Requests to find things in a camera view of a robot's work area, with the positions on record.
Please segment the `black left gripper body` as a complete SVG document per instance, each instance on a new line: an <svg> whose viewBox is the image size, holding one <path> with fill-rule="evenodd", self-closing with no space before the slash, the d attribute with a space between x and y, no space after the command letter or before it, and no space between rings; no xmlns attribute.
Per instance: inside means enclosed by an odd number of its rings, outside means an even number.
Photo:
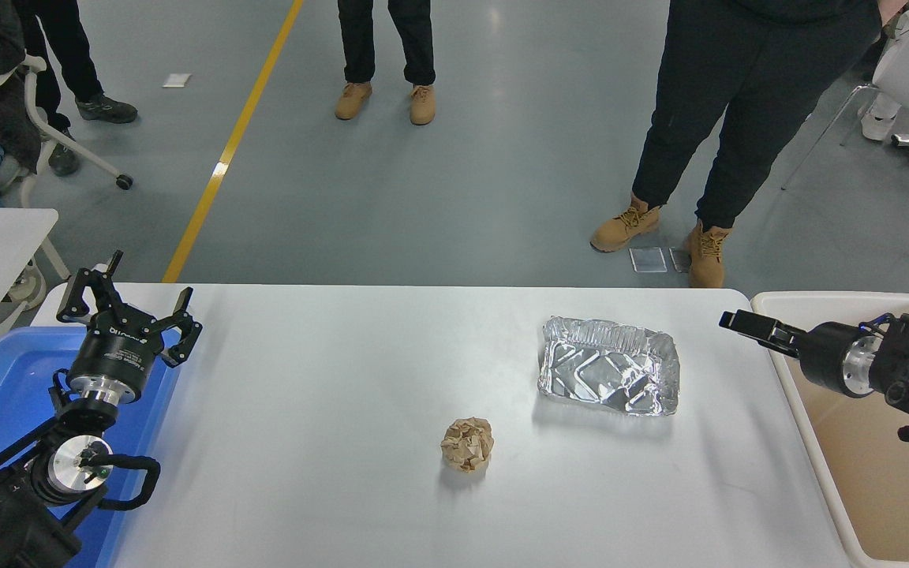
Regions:
<svg viewBox="0 0 909 568"><path fill-rule="evenodd" d="M165 345L162 335L152 332L142 337L140 331L133 321L122 326L111 314L93 316L69 367L69 388L85 391L92 378L103 377L123 383L127 391L142 391Z"/></svg>

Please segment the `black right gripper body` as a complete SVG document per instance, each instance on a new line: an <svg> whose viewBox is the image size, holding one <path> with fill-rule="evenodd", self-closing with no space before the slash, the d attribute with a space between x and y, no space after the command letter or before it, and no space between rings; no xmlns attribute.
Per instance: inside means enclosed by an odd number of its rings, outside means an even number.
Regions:
<svg viewBox="0 0 909 568"><path fill-rule="evenodd" d="M805 378L829 391L856 395L844 378L847 352L859 339L859 329L826 321L798 337L798 359Z"/></svg>

